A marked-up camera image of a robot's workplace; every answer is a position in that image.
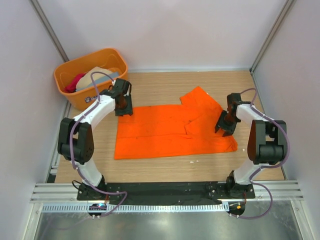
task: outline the metal floor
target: metal floor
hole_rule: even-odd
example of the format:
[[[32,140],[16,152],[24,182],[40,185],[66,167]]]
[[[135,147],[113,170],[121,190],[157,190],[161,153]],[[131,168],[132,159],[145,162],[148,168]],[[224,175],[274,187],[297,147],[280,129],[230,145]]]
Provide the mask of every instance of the metal floor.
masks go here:
[[[262,214],[268,201],[247,202],[245,216]],[[275,201],[256,220],[226,212],[120,213],[88,219],[87,213],[42,213],[35,240],[302,240],[290,201]]]

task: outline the beige cloth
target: beige cloth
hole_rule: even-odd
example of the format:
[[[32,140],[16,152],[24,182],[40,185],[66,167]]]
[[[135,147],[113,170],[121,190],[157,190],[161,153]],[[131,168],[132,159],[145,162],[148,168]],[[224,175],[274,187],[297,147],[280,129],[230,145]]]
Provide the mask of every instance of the beige cloth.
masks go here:
[[[76,89],[82,89],[82,88],[86,88],[89,84],[92,83],[92,80],[91,80],[91,77],[90,77],[90,74],[93,73],[93,72],[102,72],[102,73],[105,73],[105,74],[112,74],[112,71],[108,70],[108,69],[105,69],[105,68],[101,68],[101,67],[94,67],[93,69],[91,69],[90,71],[88,71],[86,73],[86,75],[84,75],[79,81],[78,83],[76,84]],[[95,73],[93,74],[93,80],[96,81],[98,80],[99,78],[102,78],[104,77],[105,75],[104,74],[101,74],[101,73]]]

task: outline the orange shirt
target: orange shirt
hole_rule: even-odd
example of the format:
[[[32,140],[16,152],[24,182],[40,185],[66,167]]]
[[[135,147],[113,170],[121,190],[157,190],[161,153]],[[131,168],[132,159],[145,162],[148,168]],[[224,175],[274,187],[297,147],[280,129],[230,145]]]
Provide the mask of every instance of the orange shirt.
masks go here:
[[[114,159],[159,158],[237,150],[233,136],[215,133],[222,107],[197,86],[182,104],[135,107],[118,118]]]

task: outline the shirt sleeve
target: shirt sleeve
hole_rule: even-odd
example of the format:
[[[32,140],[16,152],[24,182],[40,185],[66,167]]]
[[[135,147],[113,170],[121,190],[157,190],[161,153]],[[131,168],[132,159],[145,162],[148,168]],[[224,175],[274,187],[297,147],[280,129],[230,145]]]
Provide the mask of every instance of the shirt sleeve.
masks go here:
[[[191,92],[180,97],[182,105],[188,107],[196,107],[199,109],[209,109],[212,111],[222,111],[222,107],[217,103],[208,93],[206,93],[201,87],[197,86]]]

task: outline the basket label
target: basket label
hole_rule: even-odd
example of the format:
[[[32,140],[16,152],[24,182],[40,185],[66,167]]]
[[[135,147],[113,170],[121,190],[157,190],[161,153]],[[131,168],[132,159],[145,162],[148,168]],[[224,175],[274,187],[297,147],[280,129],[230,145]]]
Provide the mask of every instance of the basket label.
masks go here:
[[[85,101],[85,103],[87,104],[87,103],[90,103],[90,102],[93,101],[93,100],[96,100],[97,97],[98,97],[98,96],[87,96],[87,97],[84,99],[84,101]]]

